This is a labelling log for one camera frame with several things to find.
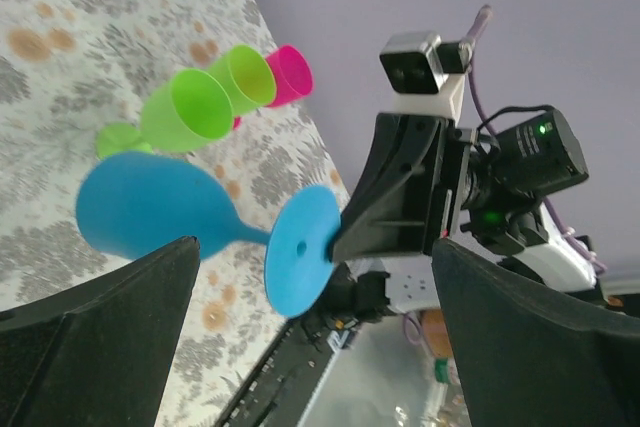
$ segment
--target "floral tablecloth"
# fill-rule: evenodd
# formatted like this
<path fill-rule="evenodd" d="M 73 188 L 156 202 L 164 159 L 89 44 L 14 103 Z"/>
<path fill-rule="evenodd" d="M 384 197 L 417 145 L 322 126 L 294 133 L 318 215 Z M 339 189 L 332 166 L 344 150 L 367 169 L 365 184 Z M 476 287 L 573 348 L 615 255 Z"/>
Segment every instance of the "floral tablecloth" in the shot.
<path fill-rule="evenodd" d="M 239 42 L 274 49 L 254 0 L 0 0 L 0 310 L 126 263 L 91 250 L 75 225 L 96 133 L 135 122 L 172 73 Z M 305 185 L 347 200 L 301 105 L 254 112 L 185 158 L 263 229 Z M 201 266 L 157 425 L 213 425 L 282 324 L 265 298 L 263 255 L 234 244 Z"/>

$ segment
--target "wall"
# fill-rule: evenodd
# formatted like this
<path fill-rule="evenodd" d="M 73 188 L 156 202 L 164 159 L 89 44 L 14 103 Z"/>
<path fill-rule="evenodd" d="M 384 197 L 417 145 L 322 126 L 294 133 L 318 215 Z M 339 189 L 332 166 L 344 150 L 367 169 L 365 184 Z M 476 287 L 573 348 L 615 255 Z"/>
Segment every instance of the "wall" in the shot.
<path fill-rule="evenodd" d="M 307 105 L 348 187 L 368 153 L 377 112 L 392 92 L 377 59 L 389 36 L 434 29 L 459 38 L 484 3 L 495 17 L 477 50 L 489 111 L 551 103 L 582 141 L 591 179 L 557 195 L 563 217 L 594 237 L 600 258 L 633 268 L 640 257 L 636 160 L 640 128 L 639 0 L 257 0 L 278 43 L 311 60 Z M 470 99 L 462 124 L 476 125 Z M 506 118 L 501 124 L 515 122 Z"/>

